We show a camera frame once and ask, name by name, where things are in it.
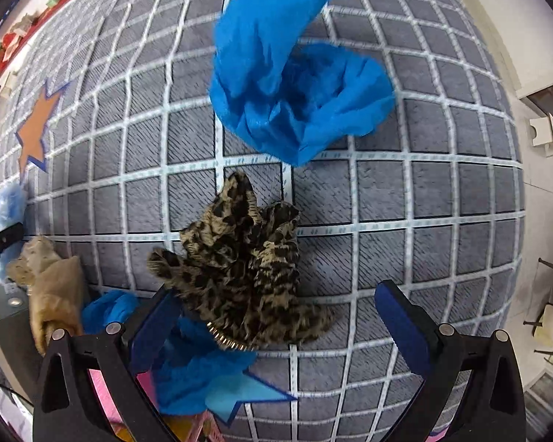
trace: leopard print plush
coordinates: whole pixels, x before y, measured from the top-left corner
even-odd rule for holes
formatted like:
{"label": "leopard print plush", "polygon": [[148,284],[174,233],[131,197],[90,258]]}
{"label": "leopard print plush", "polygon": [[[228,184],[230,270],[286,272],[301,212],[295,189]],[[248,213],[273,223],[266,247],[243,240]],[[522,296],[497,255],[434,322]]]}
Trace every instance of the leopard print plush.
{"label": "leopard print plush", "polygon": [[297,299],[298,219],[285,202],[259,208],[248,177],[238,171],[201,220],[180,232],[187,257],[156,248],[147,267],[198,312],[224,348],[313,341],[332,318]]}

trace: metal screw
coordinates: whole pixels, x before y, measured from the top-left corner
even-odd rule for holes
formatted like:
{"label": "metal screw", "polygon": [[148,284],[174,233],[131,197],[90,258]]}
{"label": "metal screw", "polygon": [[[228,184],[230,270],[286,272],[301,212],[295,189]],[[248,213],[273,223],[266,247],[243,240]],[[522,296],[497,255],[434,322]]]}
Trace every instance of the metal screw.
{"label": "metal screw", "polygon": [[65,336],[65,330],[63,329],[56,329],[54,330],[53,334],[51,335],[51,338],[54,341],[59,341],[63,336]]}
{"label": "metal screw", "polygon": [[22,301],[19,298],[10,298],[8,305],[17,308],[18,306],[22,306]]}
{"label": "metal screw", "polygon": [[107,326],[107,334],[117,334],[121,330],[121,324],[112,322]]}
{"label": "metal screw", "polygon": [[508,340],[508,333],[505,330],[497,330],[496,339],[498,339],[500,342],[506,342]]}
{"label": "metal screw", "polygon": [[455,333],[455,328],[450,324],[441,324],[438,330],[443,336],[452,336]]}

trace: red border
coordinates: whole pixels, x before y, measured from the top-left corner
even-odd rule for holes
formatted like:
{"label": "red border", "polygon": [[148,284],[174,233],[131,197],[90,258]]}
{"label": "red border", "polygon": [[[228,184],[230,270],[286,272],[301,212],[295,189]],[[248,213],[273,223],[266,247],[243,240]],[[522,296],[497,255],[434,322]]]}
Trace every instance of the red border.
{"label": "red border", "polygon": [[22,38],[19,46],[14,50],[10,59],[5,63],[4,68],[0,72],[0,77],[6,72],[10,62],[15,58],[16,55],[22,50],[25,44],[28,43],[29,39],[41,28],[55,13],[57,13],[63,5],[68,3],[70,0],[60,0],[53,8],[47,9],[42,17],[37,21],[37,23],[29,29],[29,32]]}

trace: gray tile pattern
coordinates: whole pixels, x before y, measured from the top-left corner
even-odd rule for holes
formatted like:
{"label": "gray tile pattern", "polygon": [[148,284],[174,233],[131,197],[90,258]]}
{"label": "gray tile pattern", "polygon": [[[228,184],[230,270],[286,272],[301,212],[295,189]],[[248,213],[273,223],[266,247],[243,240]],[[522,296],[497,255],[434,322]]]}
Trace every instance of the gray tile pattern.
{"label": "gray tile pattern", "polygon": [[[458,0],[334,0],[305,38],[381,62],[398,105],[378,130],[290,168],[216,120],[207,95],[213,25],[227,0],[74,0],[30,50],[0,137],[0,186],[18,178],[13,132],[40,85],[71,82],[46,132],[48,173],[29,171],[27,233],[51,235],[106,291],[147,297],[156,245],[243,168],[262,204],[301,209],[299,292],[332,330],[268,348],[252,371],[299,397],[243,407],[226,440],[378,441],[419,379],[373,305],[394,280],[437,321],[502,325],[524,232],[522,165],[500,78]],[[447,406],[438,427],[454,412]]]}

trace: beige plush toy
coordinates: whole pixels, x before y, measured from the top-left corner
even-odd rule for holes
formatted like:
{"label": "beige plush toy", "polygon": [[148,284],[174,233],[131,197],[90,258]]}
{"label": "beige plush toy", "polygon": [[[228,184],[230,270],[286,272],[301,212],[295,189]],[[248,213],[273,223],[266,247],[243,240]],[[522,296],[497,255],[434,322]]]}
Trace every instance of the beige plush toy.
{"label": "beige plush toy", "polygon": [[78,256],[62,259],[49,239],[36,236],[25,243],[21,256],[6,266],[6,274],[17,284],[29,286],[31,332],[41,355],[45,355],[54,330],[84,333],[80,313],[85,283]]}

